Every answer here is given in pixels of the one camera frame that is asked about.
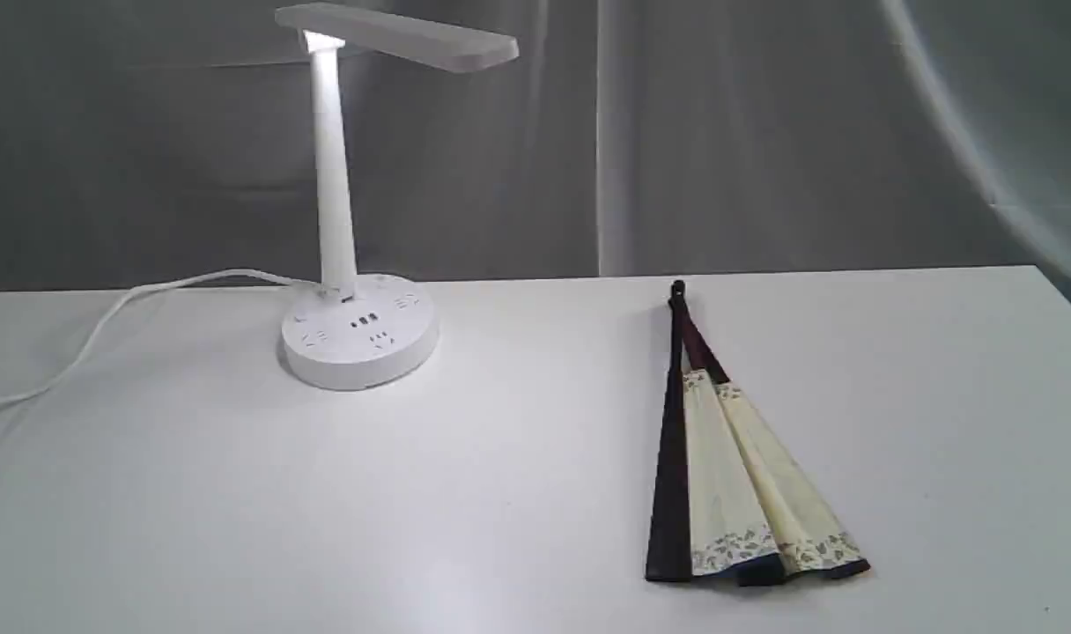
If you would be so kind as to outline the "white desk lamp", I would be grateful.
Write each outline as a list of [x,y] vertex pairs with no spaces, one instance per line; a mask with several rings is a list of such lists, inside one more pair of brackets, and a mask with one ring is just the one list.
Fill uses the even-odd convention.
[[343,132],[341,49],[362,48],[462,75],[516,59],[518,40],[330,3],[280,7],[275,20],[301,35],[310,56],[321,241],[321,281],[299,296],[281,324],[285,361],[299,380],[330,392],[389,384],[434,353],[439,314],[422,285],[401,276],[358,272]]

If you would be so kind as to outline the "cream paper folding fan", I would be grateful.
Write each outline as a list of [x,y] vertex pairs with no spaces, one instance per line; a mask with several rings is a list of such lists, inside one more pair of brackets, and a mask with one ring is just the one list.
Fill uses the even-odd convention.
[[758,587],[868,572],[838,514],[722,368],[693,320],[684,281],[672,283],[668,308],[645,579]]

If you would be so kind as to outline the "grey backdrop curtain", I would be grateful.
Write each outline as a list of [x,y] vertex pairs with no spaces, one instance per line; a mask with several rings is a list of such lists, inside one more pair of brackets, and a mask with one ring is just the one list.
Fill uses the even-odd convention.
[[[321,273],[277,1],[0,1],[0,291]],[[356,257],[420,281],[1036,265],[1071,302],[1071,1],[363,1]]]

